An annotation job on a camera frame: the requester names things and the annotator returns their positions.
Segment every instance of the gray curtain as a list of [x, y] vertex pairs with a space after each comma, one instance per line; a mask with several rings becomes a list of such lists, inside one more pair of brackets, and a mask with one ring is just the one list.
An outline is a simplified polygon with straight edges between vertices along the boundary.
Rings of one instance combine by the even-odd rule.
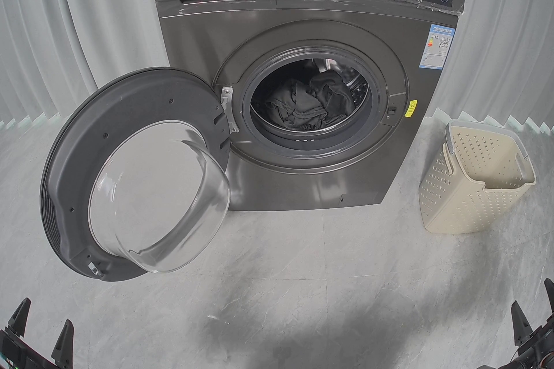
[[[554, 126], [552, 0], [466, 0], [428, 111]], [[167, 64], [153, 0], [0, 0], [0, 120], [70, 114], [117, 76]]]

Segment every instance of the washing machine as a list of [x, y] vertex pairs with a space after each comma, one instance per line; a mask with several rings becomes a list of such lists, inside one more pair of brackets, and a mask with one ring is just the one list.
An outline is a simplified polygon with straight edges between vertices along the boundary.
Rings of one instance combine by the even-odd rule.
[[53, 250], [107, 281], [179, 268], [227, 210], [380, 203], [464, 5], [155, 1], [171, 67], [124, 75], [89, 97], [42, 179]]

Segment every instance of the laundry basket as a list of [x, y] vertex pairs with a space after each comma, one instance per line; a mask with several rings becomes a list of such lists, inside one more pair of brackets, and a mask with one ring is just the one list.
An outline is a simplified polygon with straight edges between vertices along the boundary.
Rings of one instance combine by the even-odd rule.
[[535, 183], [535, 170], [514, 132], [451, 121], [446, 143], [419, 186], [423, 224], [439, 234], [482, 231]]

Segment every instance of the floor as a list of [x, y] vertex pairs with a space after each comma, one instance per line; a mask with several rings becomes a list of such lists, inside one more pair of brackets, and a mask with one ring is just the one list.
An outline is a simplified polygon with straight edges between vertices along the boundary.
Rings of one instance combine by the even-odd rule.
[[67, 269], [40, 222], [61, 124], [0, 127], [0, 323], [31, 298], [25, 340], [49, 356], [70, 318], [76, 369], [496, 367], [514, 299], [533, 327], [549, 315], [552, 135], [523, 128], [537, 185], [486, 232], [423, 228], [417, 189], [444, 134], [426, 119], [381, 205], [230, 213], [182, 270], [103, 283]]

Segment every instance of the washing machine door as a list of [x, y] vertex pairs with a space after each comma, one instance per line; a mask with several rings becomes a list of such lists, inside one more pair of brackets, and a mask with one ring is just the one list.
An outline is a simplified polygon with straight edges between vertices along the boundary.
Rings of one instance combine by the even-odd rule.
[[150, 68], [83, 103], [48, 155], [46, 236], [71, 269], [118, 281], [170, 272], [216, 234], [230, 190], [229, 124], [200, 78]]

